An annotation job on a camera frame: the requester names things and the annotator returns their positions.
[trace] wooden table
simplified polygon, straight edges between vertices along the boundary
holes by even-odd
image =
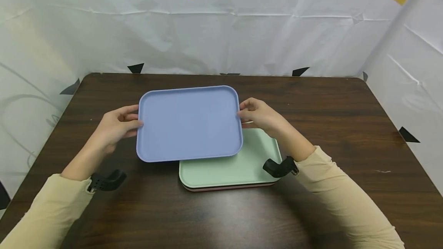
[[[376,202],[407,248],[442,248],[443,199],[363,81],[98,73],[84,78],[12,199],[0,240],[46,178],[80,150],[103,113],[135,104],[147,91],[212,85],[232,86],[240,100],[266,101],[321,145]],[[144,163],[135,145],[125,139],[105,160],[102,174],[120,168],[128,178],[117,191],[94,196],[63,248],[346,247],[335,220],[291,176],[271,187],[191,193],[178,180],[178,162]]]

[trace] long-sleeve shirt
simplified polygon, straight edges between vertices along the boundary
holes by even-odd
[[[404,248],[380,209],[320,147],[297,166],[297,180],[337,217],[356,249]],[[0,249],[58,248],[93,196],[87,191],[90,183],[64,179],[60,174],[50,176]]]

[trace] white backdrop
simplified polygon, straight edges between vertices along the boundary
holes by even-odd
[[[365,68],[367,84],[443,194],[443,0],[413,0]]]
[[[355,76],[402,4],[0,0],[0,182],[12,197],[88,72]]]

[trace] black wrist strap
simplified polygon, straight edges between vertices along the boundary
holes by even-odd
[[[295,165],[294,159],[291,156],[287,156],[281,164],[277,164],[272,159],[268,159],[263,165],[263,170],[271,174],[274,178],[282,178],[286,174],[292,172],[293,174],[298,174],[297,165]]]
[[[125,181],[126,173],[122,170],[116,169],[107,178],[100,174],[94,173],[91,176],[91,184],[88,187],[88,191],[93,193],[96,190],[99,191],[114,191]]]

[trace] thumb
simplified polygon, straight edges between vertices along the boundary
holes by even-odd
[[[143,121],[141,120],[132,120],[128,122],[124,122],[123,125],[125,126],[125,130],[129,131],[132,129],[137,129],[138,127],[143,125]]]
[[[253,112],[247,109],[243,109],[237,112],[237,115],[242,119],[253,120]]]

